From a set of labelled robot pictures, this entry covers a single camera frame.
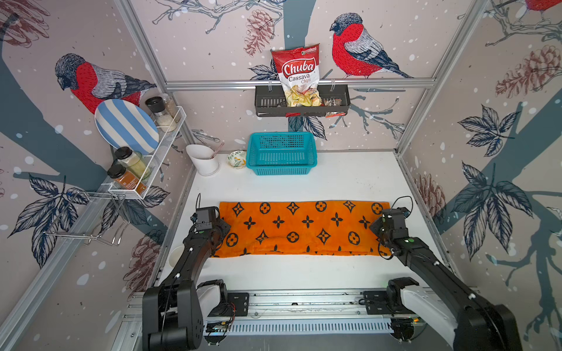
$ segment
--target blue plastic basket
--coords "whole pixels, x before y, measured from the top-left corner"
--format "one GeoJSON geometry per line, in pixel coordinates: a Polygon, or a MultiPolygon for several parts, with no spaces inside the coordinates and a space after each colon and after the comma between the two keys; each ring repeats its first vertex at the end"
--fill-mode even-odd
{"type": "Polygon", "coordinates": [[[308,174],[316,166],[316,143],[311,133],[254,133],[247,166],[257,175],[308,174]]]}

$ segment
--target small bowl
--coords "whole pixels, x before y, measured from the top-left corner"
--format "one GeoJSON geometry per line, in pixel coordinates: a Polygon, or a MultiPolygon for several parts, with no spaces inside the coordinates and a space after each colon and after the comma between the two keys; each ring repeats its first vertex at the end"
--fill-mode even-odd
{"type": "Polygon", "coordinates": [[[230,167],[240,170],[246,166],[246,151],[234,151],[226,157],[230,167]]]}

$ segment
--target striped plate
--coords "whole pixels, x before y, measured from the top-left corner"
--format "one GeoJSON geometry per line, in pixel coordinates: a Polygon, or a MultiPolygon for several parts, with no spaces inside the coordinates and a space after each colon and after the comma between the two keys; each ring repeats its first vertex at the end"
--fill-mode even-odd
{"type": "Polygon", "coordinates": [[[105,100],[96,108],[95,116],[99,133],[114,148],[128,146],[148,155],[158,146],[156,125],[135,104],[121,99],[105,100]]]}

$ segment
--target bird illustration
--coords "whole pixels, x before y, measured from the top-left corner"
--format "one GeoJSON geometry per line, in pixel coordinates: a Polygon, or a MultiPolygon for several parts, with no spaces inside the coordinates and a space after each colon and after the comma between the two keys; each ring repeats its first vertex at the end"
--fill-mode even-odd
{"type": "Polygon", "coordinates": [[[517,22],[521,22],[523,17],[529,11],[540,11],[541,13],[541,21],[537,23],[537,25],[543,22],[550,22],[550,19],[545,18],[545,11],[551,8],[554,5],[558,5],[562,2],[562,0],[508,0],[506,2],[502,2],[498,4],[498,7],[506,6],[507,4],[511,4],[513,2],[521,2],[525,5],[526,9],[525,12],[521,15],[521,17],[517,20],[517,22]]]}
{"type": "Polygon", "coordinates": [[[156,84],[133,78],[121,71],[98,67],[73,53],[58,60],[55,74],[61,89],[70,88],[91,113],[95,113],[98,105],[109,99],[123,99],[138,106],[142,95],[156,87],[156,84]]]}
{"type": "Polygon", "coordinates": [[[412,78],[400,70],[381,43],[363,27],[363,19],[356,13],[344,13],[332,23],[334,32],[332,57],[336,65],[349,76],[368,78],[375,72],[394,72],[412,78]]]}

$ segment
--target black jar lid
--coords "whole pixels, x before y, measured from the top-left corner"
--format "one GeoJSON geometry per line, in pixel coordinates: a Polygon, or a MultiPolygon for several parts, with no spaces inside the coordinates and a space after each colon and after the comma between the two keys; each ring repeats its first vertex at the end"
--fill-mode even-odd
{"type": "Polygon", "coordinates": [[[127,169],[122,164],[116,163],[113,166],[109,167],[109,169],[107,170],[107,175],[111,179],[119,178],[120,176],[125,174],[126,170],[127,169]]]}
{"type": "Polygon", "coordinates": [[[117,159],[125,159],[131,156],[132,154],[133,154],[133,150],[131,150],[127,146],[123,146],[122,148],[115,150],[115,157],[117,157],[117,159]]]}
{"type": "Polygon", "coordinates": [[[145,102],[146,106],[152,111],[153,113],[159,113],[166,109],[166,104],[164,103],[164,99],[159,96],[155,96],[153,98],[147,99],[145,102]]]}

